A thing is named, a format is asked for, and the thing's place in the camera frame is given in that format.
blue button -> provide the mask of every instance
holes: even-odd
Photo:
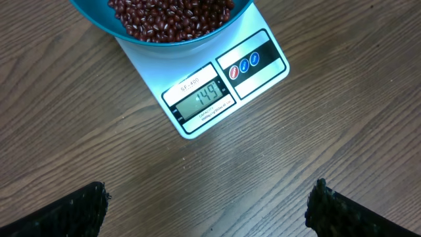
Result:
[[[247,72],[249,70],[249,67],[250,67],[250,64],[249,64],[249,61],[247,59],[241,60],[241,62],[239,64],[240,72],[242,72],[242,73]]]
[[[257,52],[252,53],[250,55],[250,65],[256,66],[259,63],[259,59],[260,59],[259,53]]]

scale display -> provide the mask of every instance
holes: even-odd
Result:
[[[234,98],[212,63],[172,86],[162,94],[162,98],[187,134],[235,105]]]
[[[177,104],[176,108],[184,119],[189,119],[197,111],[210,105],[212,102],[222,97],[222,92],[216,85],[216,82],[206,84],[194,94],[185,98],[182,102]]]

red button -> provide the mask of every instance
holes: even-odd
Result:
[[[239,74],[239,70],[238,70],[238,66],[232,66],[230,69],[230,78],[232,80],[235,80],[238,77]]]

digital kitchen scale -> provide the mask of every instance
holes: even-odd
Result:
[[[118,39],[178,132],[196,138],[289,73],[254,3],[223,32],[186,52],[152,53]]]

bowl rim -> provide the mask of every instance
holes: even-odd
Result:
[[[92,22],[97,27],[100,27],[100,29],[106,31],[107,33],[113,35],[114,37],[118,37],[118,38],[120,38],[122,40],[126,40],[126,41],[132,42],[132,43],[136,43],[138,45],[145,45],[145,46],[151,46],[151,47],[171,47],[171,46],[179,46],[179,45],[187,45],[187,44],[190,44],[190,43],[195,43],[195,42],[204,40],[206,38],[212,37],[215,34],[223,31],[230,24],[232,24],[234,21],[236,21],[245,12],[245,10],[247,10],[249,8],[249,6],[253,2],[253,0],[248,0],[247,4],[238,12],[238,14],[236,14],[227,23],[225,23],[224,25],[222,25],[221,27],[219,27],[218,29],[216,29],[214,32],[211,32],[211,33],[209,33],[207,35],[201,36],[201,37],[199,37],[197,39],[191,39],[191,40],[187,40],[187,41],[174,42],[174,43],[151,43],[151,42],[144,42],[144,41],[140,41],[138,39],[134,39],[134,38],[131,38],[131,37],[128,37],[128,36],[123,36],[123,35],[117,34],[116,32],[113,32],[112,30],[109,30],[108,28],[104,27],[102,24],[98,23],[96,20],[92,19],[92,17],[90,17],[90,15],[88,15],[85,11],[83,11],[79,7],[79,4],[77,4],[75,2],[75,0],[70,0],[70,2],[90,22]]]

